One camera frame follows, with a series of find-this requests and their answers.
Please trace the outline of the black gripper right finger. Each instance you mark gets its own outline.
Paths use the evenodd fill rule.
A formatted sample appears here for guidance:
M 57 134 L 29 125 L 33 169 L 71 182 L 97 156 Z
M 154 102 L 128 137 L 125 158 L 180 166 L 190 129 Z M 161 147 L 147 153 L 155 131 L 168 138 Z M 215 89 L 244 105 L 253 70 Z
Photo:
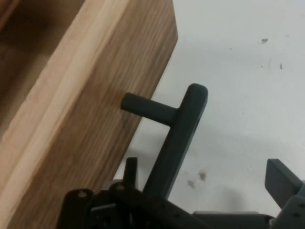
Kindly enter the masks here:
M 268 159 L 265 188 L 280 207 L 271 224 L 272 229 L 303 229 L 305 227 L 305 183 L 279 159 Z

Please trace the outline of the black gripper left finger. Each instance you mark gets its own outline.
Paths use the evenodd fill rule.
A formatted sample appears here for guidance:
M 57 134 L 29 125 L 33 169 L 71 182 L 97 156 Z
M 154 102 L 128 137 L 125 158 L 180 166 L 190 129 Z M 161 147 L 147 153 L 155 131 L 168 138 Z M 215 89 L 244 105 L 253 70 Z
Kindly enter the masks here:
M 204 229 L 203 221 L 171 202 L 137 190 L 137 158 L 126 161 L 122 180 L 95 194 L 76 189 L 66 194 L 60 229 Z

